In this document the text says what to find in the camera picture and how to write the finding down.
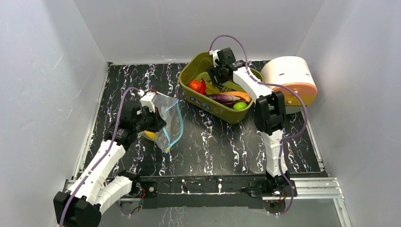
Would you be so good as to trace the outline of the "yellow green toy pepper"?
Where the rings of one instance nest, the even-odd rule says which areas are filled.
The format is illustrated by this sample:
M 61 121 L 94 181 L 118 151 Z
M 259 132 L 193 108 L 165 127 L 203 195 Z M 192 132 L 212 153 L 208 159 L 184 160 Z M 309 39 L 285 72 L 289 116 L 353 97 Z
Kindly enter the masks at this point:
M 211 83 L 206 83 L 205 87 L 205 94 L 206 95 L 213 95 L 213 94 L 220 94 L 222 91 L 218 87 L 214 87 Z

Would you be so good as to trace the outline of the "yellow toy banana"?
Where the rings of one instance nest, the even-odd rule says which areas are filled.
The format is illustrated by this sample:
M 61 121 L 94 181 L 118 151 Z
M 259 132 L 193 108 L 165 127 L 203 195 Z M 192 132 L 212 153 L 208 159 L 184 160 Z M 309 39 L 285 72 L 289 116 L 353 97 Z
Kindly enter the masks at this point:
M 159 137 L 155 132 L 150 132 L 150 131 L 144 131 L 144 135 L 149 139 L 149 140 L 158 140 Z

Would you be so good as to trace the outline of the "olive green plastic basket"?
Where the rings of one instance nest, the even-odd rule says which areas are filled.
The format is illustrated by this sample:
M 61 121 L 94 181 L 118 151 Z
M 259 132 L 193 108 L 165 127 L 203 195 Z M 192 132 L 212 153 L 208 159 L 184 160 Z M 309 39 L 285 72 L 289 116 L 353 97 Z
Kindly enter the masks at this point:
M 203 79 L 206 84 L 211 84 L 211 79 L 207 73 L 207 68 L 212 66 L 212 59 L 208 52 L 197 54 L 180 72 L 178 80 L 184 90 L 184 98 L 191 104 L 207 111 L 208 113 L 226 121 L 229 124 L 239 123 L 250 110 L 254 102 L 251 100 L 247 107 L 242 110 L 235 110 L 224 106 L 191 89 L 189 84 L 192 80 L 201 82 Z

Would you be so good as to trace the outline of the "orange toy papaya slice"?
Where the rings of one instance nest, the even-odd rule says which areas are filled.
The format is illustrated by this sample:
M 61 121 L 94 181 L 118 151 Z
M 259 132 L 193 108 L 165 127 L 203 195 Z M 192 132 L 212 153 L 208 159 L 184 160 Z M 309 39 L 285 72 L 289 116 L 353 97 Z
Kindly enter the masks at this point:
M 244 99 L 246 102 L 251 102 L 252 99 L 251 97 L 246 93 L 246 92 L 240 92 L 240 91 L 227 91 L 227 92 L 223 92 L 221 93 L 223 95 L 230 95 L 230 96 L 238 96 L 242 99 Z

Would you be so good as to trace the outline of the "clear zip top bag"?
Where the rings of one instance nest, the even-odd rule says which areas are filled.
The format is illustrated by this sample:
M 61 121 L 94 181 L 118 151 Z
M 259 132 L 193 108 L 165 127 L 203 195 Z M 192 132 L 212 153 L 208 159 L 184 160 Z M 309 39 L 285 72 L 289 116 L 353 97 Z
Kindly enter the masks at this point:
M 163 152 L 170 153 L 172 147 L 179 141 L 184 131 L 179 99 L 162 94 L 157 95 L 154 104 L 163 120 L 166 121 L 166 126 L 159 132 L 156 132 L 159 137 L 158 140 L 150 141 L 155 142 Z M 144 135 L 144 131 L 139 135 L 148 139 Z

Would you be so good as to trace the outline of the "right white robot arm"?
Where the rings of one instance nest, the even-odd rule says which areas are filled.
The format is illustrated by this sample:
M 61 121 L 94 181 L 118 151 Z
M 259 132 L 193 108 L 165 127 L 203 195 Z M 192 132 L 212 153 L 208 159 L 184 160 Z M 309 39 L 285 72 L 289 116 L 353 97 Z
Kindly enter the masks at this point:
M 236 60 L 232 50 L 225 48 L 208 52 L 212 66 L 207 72 L 214 85 L 232 81 L 239 85 L 254 102 L 254 124 L 265 145 L 266 180 L 250 183 L 254 195 L 280 195 L 288 186 L 289 174 L 282 160 L 282 138 L 286 121 L 284 94 L 263 84 L 243 60 Z

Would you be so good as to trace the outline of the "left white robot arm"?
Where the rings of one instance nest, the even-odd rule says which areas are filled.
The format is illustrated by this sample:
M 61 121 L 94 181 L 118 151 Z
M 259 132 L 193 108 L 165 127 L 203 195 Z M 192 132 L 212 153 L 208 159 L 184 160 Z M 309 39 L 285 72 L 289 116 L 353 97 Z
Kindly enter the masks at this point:
M 57 192 L 54 210 L 60 227 L 97 227 L 102 215 L 121 197 L 141 191 L 139 176 L 126 170 L 107 183 L 113 167 L 143 131 L 158 132 L 166 126 L 158 108 L 133 105 L 120 108 L 98 152 L 65 192 Z

